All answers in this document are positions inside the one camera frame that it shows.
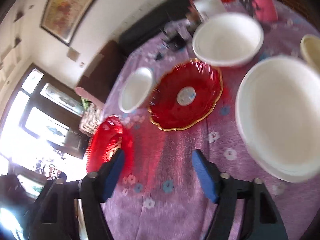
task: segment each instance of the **wall outlet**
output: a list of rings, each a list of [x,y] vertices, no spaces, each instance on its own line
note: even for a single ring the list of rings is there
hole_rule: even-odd
[[[73,48],[70,48],[67,53],[67,57],[76,62],[80,56],[80,53]]]

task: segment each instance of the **table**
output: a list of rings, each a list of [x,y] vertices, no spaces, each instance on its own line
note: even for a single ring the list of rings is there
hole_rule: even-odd
[[[238,2],[228,11],[244,12]],[[279,21],[265,24],[265,41],[258,55],[241,68],[222,68],[223,94],[212,113],[184,131],[165,132],[149,121],[146,108],[124,114],[118,108],[119,92],[127,77],[139,67],[149,67],[159,78],[175,64],[194,57],[191,44],[155,61],[163,34],[150,39],[127,59],[104,106],[103,118],[121,117],[134,138],[134,165],[124,174],[114,195],[102,204],[111,233],[118,239],[202,239],[216,205],[205,198],[193,171],[191,153],[201,149],[221,172],[236,179],[261,178],[282,216],[290,240],[299,239],[320,208],[320,175],[292,184],[265,172],[248,154],[237,131],[235,98],[247,71],[258,61],[279,54],[301,57],[305,34],[319,36],[316,29],[285,5],[276,2]],[[236,239],[242,201],[236,208],[229,239]]]

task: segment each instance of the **red plate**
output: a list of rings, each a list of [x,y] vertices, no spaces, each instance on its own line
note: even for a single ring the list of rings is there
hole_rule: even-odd
[[[175,65],[153,91],[150,120],[160,130],[185,130],[206,118],[223,90],[222,75],[197,58]]]

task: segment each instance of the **white bowl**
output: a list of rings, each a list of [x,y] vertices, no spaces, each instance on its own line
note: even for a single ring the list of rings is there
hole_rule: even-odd
[[[320,171],[320,76],[302,60],[257,63],[236,97],[236,123],[251,157],[271,175],[301,182]]]
[[[153,72],[146,67],[138,68],[126,80],[119,96],[119,108],[131,113],[146,100],[154,86]]]
[[[213,66],[241,66],[259,52],[264,39],[261,25],[241,13],[224,13],[202,24],[193,36],[196,56]]]

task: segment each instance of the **framed painting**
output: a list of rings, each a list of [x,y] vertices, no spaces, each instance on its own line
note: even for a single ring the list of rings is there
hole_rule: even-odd
[[[73,36],[94,0],[48,0],[41,28],[70,46]]]

